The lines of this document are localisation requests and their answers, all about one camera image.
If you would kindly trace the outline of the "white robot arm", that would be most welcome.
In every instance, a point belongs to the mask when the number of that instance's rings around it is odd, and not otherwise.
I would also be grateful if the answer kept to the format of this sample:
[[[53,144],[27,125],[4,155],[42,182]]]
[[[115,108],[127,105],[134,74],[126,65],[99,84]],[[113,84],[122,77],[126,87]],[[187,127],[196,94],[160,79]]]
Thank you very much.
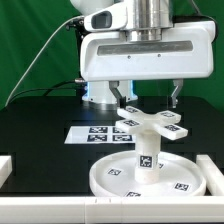
[[[137,96],[135,80],[174,81],[171,104],[186,78],[213,71],[216,24],[199,17],[176,21],[172,0],[70,0],[81,13],[84,33],[80,73],[82,100],[112,110]]]

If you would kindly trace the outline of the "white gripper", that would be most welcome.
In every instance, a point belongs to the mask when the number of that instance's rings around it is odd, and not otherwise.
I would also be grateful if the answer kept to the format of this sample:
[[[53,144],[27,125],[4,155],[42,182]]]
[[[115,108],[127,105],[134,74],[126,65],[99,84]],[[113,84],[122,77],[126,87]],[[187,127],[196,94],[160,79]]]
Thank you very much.
[[[186,78],[204,78],[213,71],[212,21],[177,23],[162,31],[162,39],[131,43],[123,32],[95,32],[81,45],[80,70],[88,81],[110,81],[109,89],[119,108],[125,97],[118,87],[122,80],[176,79],[168,97],[170,108],[178,104],[178,95]]]

